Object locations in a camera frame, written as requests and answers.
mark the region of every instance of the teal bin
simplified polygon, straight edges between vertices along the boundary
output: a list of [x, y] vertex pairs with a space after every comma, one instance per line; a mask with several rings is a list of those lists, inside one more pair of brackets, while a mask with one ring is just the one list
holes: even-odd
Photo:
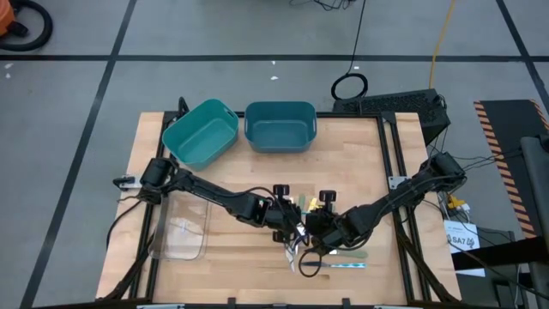
[[220, 100], [207, 100], [168, 127], [162, 142], [187, 167], [200, 171], [237, 138], [237, 115]]
[[244, 114], [244, 133], [259, 153], [300, 153], [317, 136], [317, 112], [308, 102], [254, 102]]

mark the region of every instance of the black clamp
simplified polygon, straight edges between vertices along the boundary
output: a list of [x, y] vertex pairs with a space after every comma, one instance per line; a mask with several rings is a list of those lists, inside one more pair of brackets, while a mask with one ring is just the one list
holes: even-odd
[[343, 309], [351, 309], [351, 300], [348, 298], [341, 299]]
[[279, 199], [290, 194], [290, 185], [273, 185], [273, 193]]
[[335, 199], [337, 198], [337, 192], [333, 190], [320, 190], [318, 192], [318, 199], [320, 202], [324, 202], [324, 209], [326, 209], [329, 212], [332, 212], [334, 209], [334, 205], [332, 202], [335, 202]]
[[183, 99], [183, 97], [179, 97], [177, 118], [182, 118], [189, 111], [189, 106], [187, 105], [187, 102], [185, 102], [185, 99]]
[[237, 299], [236, 297], [229, 297], [226, 299], [227, 309], [237, 309]]
[[121, 191], [127, 191], [128, 188], [123, 188], [122, 184], [134, 184], [136, 182], [136, 178], [129, 175], [124, 175], [120, 178], [113, 179], [112, 184], [115, 185], [118, 189]]

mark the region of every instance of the clear plastic container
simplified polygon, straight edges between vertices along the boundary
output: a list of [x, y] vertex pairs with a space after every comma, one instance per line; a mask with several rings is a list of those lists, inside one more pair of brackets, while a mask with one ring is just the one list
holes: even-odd
[[149, 255], [153, 258], [195, 260], [208, 242], [209, 202], [174, 191], [162, 200], [160, 217]]

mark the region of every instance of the white cable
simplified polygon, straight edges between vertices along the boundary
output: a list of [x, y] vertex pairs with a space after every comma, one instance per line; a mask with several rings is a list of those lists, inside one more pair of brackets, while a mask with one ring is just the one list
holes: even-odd
[[[516, 266], [516, 281], [518, 282], [518, 279], [519, 279], [519, 275], [521, 274], [521, 265], [518, 264]], [[515, 291], [515, 301], [513, 302], [513, 305], [515, 306], [516, 309], [518, 309], [518, 305], [516, 304], [516, 302], [518, 301], [518, 286], [515, 287], [516, 288], [516, 291]]]
[[440, 204], [440, 208], [443, 209], [443, 212], [446, 215], [446, 220], [449, 220], [448, 209], [446, 208], [446, 202], [444, 198], [441, 199], [439, 195], [437, 195], [437, 197], [438, 197], [438, 203]]

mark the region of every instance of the wooden tabletop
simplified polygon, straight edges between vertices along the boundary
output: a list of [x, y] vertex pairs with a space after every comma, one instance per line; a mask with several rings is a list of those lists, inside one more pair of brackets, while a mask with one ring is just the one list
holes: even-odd
[[[162, 117], [162, 112], [141, 115], [129, 174], [142, 174], [155, 156]], [[397, 121], [404, 161], [412, 175], [427, 157], [418, 116], [397, 114]], [[391, 138], [387, 139], [396, 172]], [[255, 153], [240, 130], [237, 142], [196, 175], [231, 191], [289, 184], [291, 196], [315, 197], [320, 190], [336, 190], [338, 212], [374, 202], [388, 193], [377, 123], [369, 118], [319, 118], [317, 138], [303, 154]], [[436, 202], [432, 194], [427, 198]], [[120, 203], [118, 215], [133, 203]], [[135, 260], [144, 209], [136, 209], [114, 229], [98, 297], [108, 294]], [[364, 262], [365, 269], [323, 268], [318, 276], [308, 279], [288, 268], [283, 247], [272, 241], [271, 230], [240, 223], [219, 206], [210, 205], [210, 209], [205, 254], [194, 261], [161, 259], [155, 302], [226, 303], [227, 298], [236, 297], [238, 303], [262, 304], [340, 304], [342, 298], [350, 298], [354, 305], [406, 303], [391, 215], [381, 220], [361, 249], [368, 253], [366, 260], [324, 259], [327, 263]], [[449, 292], [461, 298], [439, 211], [422, 203], [416, 209], [416, 219], [425, 261]], [[417, 270], [413, 262], [411, 265], [414, 293], [420, 299]], [[144, 295], [148, 263], [142, 272], [140, 295]]]

